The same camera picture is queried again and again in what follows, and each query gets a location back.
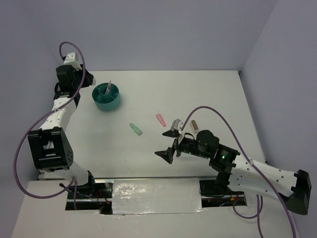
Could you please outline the brown-top white eraser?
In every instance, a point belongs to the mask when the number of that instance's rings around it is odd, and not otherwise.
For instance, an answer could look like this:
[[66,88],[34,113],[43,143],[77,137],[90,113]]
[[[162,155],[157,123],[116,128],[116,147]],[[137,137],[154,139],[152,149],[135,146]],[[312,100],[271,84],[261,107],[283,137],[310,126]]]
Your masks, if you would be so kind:
[[199,127],[198,127],[195,120],[190,121],[190,126],[191,126],[191,129],[194,133],[197,133],[199,131]]

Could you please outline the green highlighter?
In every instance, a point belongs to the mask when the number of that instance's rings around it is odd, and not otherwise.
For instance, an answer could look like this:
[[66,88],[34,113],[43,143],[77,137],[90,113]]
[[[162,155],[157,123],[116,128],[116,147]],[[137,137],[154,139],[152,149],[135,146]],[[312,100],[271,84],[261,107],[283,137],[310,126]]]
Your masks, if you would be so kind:
[[141,135],[143,133],[134,123],[130,123],[129,126],[137,135]]

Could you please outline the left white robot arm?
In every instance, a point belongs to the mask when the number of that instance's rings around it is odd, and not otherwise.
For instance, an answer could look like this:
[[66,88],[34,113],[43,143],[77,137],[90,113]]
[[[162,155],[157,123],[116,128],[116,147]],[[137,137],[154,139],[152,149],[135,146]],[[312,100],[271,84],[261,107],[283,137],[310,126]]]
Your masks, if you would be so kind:
[[66,136],[66,128],[72,114],[78,107],[79,85],[88,87],[94,77],[83,70],[83,65],[65,64],[56,68],[58,82],[54,88],[53,113],[37,130],[28,133],[28,142],[35,168],[55,173],[71,181],[76,179],[77,190],[86,198],[93,197],[97,185],[91,172],[81,168],[74,161],[74,152]]

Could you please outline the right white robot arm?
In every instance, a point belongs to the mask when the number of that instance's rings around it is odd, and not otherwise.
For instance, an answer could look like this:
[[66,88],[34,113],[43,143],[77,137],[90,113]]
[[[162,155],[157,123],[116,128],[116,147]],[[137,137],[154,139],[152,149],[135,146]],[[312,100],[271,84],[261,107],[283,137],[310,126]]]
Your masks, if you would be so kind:
[[303,170],[285,171],[252,159],[247,160],[235,149],[220,144],[209,130],[202,130],[195,138],[181,137],[177,131],[163,133],[174,138],[171,147],[155,154],[172,164],[173,157],[189,154],[209,160],[218,172],[215,188],[221,194],[229,191],[253,193],[271,199],[282,199],[286,208],[299,215],[307,215],[312,189],[309,174]]

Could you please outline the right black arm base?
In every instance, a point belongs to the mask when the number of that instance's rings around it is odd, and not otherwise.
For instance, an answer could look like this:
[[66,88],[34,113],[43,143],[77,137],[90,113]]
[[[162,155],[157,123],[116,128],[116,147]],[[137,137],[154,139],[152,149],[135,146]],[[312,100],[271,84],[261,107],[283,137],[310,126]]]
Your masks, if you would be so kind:
[[203,208],[232,207],[234,202],[236,206],[247,205],[244,192],[218,189],[212,179],[199,180],[199,184]]

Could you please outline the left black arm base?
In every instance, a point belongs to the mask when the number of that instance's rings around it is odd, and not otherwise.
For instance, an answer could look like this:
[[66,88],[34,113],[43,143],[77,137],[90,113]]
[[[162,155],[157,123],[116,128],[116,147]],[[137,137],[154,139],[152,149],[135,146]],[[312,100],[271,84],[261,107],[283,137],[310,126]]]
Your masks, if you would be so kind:
[[102,215],[112,215],[112,182],[96,183],[96,190],[89,195],[77,192],[74,201],[74,190],[69,190],[66,199],[66,211],[97,211]]

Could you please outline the teal round divided organizer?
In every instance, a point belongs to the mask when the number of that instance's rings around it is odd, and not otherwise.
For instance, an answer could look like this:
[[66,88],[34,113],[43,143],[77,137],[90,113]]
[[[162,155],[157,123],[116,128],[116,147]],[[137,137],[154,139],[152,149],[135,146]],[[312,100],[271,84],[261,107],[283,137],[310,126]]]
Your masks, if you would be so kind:
[[97,108],[103,112],[116,110],[121,103],[121,97],[118,87],[111,84],[108,93],[106,93],[108,83],[102,83],[96,86],[92,91],[92,98]]

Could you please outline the silver foil sheet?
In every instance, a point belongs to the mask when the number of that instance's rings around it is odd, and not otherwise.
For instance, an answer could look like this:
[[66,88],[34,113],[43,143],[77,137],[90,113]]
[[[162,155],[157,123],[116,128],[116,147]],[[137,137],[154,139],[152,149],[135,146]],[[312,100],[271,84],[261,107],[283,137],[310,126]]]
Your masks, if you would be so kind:
[[112,212],[116,215],[202,212],[197,178],[115,180]]

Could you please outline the aluminium rail left edge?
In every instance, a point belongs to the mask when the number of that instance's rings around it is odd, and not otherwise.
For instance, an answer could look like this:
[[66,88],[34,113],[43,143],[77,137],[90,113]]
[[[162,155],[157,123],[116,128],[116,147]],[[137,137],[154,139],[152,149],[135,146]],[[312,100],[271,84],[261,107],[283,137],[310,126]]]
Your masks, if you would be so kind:
[[71,179],[73,151],[66,128],[77,106],[72,100],[77,90],[73,73],[57,71],[53,110],[39,129],[30,132],[28,141],[37,169]]

